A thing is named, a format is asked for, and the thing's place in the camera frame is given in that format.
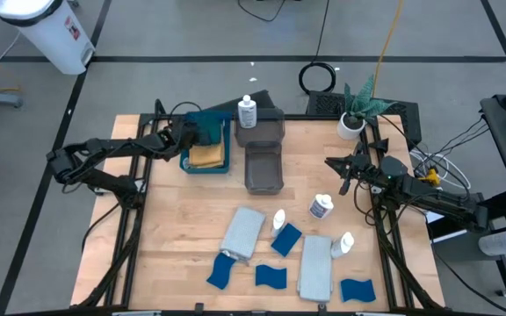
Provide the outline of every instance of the wooden table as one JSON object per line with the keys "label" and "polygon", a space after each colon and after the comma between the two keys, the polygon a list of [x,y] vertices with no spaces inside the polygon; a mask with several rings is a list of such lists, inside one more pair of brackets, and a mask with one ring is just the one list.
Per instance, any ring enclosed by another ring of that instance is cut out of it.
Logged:
{"label": "wooden table", "polygon": [[[137,115],[118,116],[112,137],[134,137],[138,118]],[[390,119],[401,126],[399,117]],[[379,128],[382,139],[390,139],[388,154],[410,166],[404,138],[385,120],[379,121]],[[322,234],[335,239],[349,231],[355,238],[349,254],[333,261],[334,290],[327,304],[329,311],[387,311],[375,228],[368,226],[354,207],[354,183],[346,196],[339,196],[342,180],[324,163],[325,157],[351,154],[356,143],[355,140],[341,140],[334,121],[286,121],[282,147],[285,187],[277,196],[248,194],[243,185],[244,150],[235,140],[232,140],[231,166],[226,175],[187,175],[179,168],[178,158],[170,162],[155,161],[129,307],[191,310],[195,303],[202,302],[207,310],[316,311],[316,303],[301,300],[296,291],[303,239],[286,258],[271,249],[271,218],[276,210],[283,208],[286,219],[304,235]],[[104,170],[114,175],[127,174],[130,160],[108,159]],[[315,219],[307,211],[316,193],[328,193],[333,197],[335,209],[324,220]],[[370,209],[368,191],[358,191],[358,202],[361,208]],[[91,221],[115,203],[112,195],[97,197]],[[267,220],[249,267],[237,263],[232,268],[228,287],[221,291],[206,279],[239,205],[264,212]],[[83,252],[72,304],[86,298],[110,266],[118,225],[119,212],[116,212],[91,233]],[[405,212],[399,227],[409,269],[433,299],[443,305],[423,215]],[[278,291],[268,286],[255,286],[258,264],[286,267],[287,288]],[[399,274],[393,264],[392,271],[398,305],[403,306]],[[354,300],[342,303],[338,283],[345,278],[372,279],[376,300],[369,304]],[[123,281],[124,271],[119,273],[115,302],[119,302]]]}

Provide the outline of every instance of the concrete floor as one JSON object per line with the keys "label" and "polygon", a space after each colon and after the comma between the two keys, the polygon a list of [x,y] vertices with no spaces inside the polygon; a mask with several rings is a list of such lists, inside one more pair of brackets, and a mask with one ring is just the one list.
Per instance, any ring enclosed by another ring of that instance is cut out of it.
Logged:
{"label": "concrete floor", "polygon": [[[39,188],[45,154],[54,144],[67,105],[74,105],[75,110],[65,143],[107,138],[116,115],[151,112],[157,97],[170,110],[184,100],[207,107],[267,89],[275,105],[286,113],[306,109],[307,97],[297,84],[298,72],[306,63],[294,58],[271,60],[314,54],[323,1],[288,1],[269,24],[248,16],[235,1],[228,0],[80,3],[76,15],[88,34],[96,28],[99,13],[110,5],[108,12],[103,11],[107,14],[97,56],[169,58],[94,62],[75,99],[72,89],[81,79],[62,75],[47,62],[29,62],[29,56],[40,56],[40,52],[25,38],[10,51],[9,56],[24,56],[2,65],[18,77],[25,106],[20,111],[0,106],[0,290]],[[264,16],[278,7],[277,0],[243,3]],[[506,1],[489,3],[506,37]],[[359,89],[373,72],[375,62],[347,61],[380,53],[394,11],[394,1],[331,0],[320,55],[348,56],[345,62],[331,63],[340,68],[335,92],[341,92],[345,82]],[[0,52],[14,34],[15,29],[0,20]],[[430,150],[439,149],[475,122],[482,98],[506,93],[506,62],[462,58],[506,55],[480,0],[406,0],[387,55],[453,57],[453,62],[435,58],[386,62],[380,72],[376,96],[419,103],[423,142]],[[180,56],[198,57],[170,58]],[[219,57],[208,62],[200,56]],[[229,62],[223,56],[251,57]],[[253,60],[258,61],[254,66],[250,64]],[[250,82],[251,77],[257,81]],[[328,80],[317,69],[306,77],[314,90],[324,88]],[[0,87],[12,84],[0,72]],[[473,191],[490,197],[506,190],[506,172],[488,133],[454,150],[451,160],[466,173]],[[54,181],[47,188],[7,312],[69,305],[94,196],[87,190],[64,196],[60,189]],[[506,299],[494,298],[494,291],[502,288],[494,263],[453,265],[478,291],[506,305]],[[448,306],[458,311],[500,313],[465,289],[444,265],[437,267]]]}

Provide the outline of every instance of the green leaves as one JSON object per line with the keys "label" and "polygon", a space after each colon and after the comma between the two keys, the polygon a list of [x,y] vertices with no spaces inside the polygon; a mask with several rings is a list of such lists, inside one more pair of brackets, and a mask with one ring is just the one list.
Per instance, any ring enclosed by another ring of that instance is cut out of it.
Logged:
{"label": "green leaves", "polygon": [[351,87],[344,85],[345,110],[350,116],[358,119],[365,119],[377,116],[385,111],[393,103],[383,100],[372,99],[372,88],[374,87],[374,75],[371,75],[355,96],[351,94]]}

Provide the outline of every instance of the teal tray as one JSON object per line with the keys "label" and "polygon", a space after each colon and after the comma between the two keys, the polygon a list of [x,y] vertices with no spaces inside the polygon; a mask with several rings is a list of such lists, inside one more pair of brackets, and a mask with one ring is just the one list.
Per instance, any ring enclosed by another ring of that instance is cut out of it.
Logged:
{"label": "teal tray", "polygon": [[218,168],[188,168],[189,161],[189,150],[181,151],[181,159],[179,160],[179,167],[186,173],[191,175],[197,174],[225,174],[229,171],[229,149],[231,144],[231,124],[232,124],[232,112],[230,111],[194,111],[186,113],[186,118],[194,120],[198,117],[208,116],[211,118],[220,119],[222,122],[223,132],[222,137],[224,138],[224,165]]}

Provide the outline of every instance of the gray cloth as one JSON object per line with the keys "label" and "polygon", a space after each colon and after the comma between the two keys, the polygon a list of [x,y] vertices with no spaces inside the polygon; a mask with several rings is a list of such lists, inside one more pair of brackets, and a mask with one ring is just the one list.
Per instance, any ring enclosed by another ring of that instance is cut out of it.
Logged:
{"label": "gray cloth", "polygon": [[255,251],[264,218],[261,212],[238,207],[221,242],[220,251],[236,260],[248,261]]}
{"label": "gray cloth", "polygon": [[319,303],[331,300],[333,291],[331,266],[331,238],[306,236],[297,290],[300,298]]}

